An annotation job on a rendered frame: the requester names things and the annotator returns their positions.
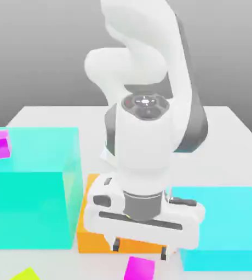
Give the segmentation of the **large turquoise box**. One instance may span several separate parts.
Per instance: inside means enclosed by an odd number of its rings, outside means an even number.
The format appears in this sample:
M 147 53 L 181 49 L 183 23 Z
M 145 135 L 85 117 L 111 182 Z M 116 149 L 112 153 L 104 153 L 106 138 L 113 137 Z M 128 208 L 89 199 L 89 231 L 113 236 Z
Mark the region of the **large turquoise box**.
M 71 249 L 83 199 L 76 127 L 10 127 L 0 159 L 0 249 Z

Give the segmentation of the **large cyan box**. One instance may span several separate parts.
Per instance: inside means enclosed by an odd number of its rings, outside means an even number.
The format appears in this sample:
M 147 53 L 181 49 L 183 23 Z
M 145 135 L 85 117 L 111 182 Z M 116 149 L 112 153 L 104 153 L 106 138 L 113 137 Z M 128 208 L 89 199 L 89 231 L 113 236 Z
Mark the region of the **large cyan box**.
M 180 251 L 185 271 L 252 271 L 252 187 L 173 187 L 205 207 L 199 246 Z

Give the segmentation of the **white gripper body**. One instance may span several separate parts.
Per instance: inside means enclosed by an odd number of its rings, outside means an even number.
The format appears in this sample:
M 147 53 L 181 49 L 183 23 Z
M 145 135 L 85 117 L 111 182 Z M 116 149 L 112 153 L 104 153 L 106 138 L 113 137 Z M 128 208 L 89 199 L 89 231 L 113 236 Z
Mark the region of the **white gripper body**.
M 108 242 L 116 237 L 168 246 L 171 249 L 195 249 L 199 244 L 200 224 L 205 207 L 162 203 L 161 213 L 150 221 L 134 221 L 122 213 L 88 204 L 84 211 L 84 227 L 103 234 Z

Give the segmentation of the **small yellow cube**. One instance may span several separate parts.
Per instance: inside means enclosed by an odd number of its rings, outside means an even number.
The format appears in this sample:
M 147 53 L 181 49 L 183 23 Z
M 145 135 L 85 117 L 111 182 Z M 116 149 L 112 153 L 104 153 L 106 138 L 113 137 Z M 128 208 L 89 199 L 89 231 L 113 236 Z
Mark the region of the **small yellow cube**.
M 10 280 L 40 280 L 40 278 L 31 267 L 28 267 Z

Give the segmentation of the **large orange box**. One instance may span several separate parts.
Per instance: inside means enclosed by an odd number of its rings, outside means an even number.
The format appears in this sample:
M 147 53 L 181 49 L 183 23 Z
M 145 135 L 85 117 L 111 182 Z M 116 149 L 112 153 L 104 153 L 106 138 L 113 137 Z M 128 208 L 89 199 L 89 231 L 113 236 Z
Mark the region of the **large orange box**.
M 98 173 L 90 173 L 87 176 L 86 188 L 82 199 L 81 211 L 77 225 L 77 244 L 80 253 L 119 253 L 119 254 L 158 254 L 162 246 L 159 244 L 121 239 L 119 251 L 112 252 L 110 246 L 102 234 L 94 234 L 84 228 L 84 211 L 87 205 L 87 194 L 93 182 L 99 176 Z

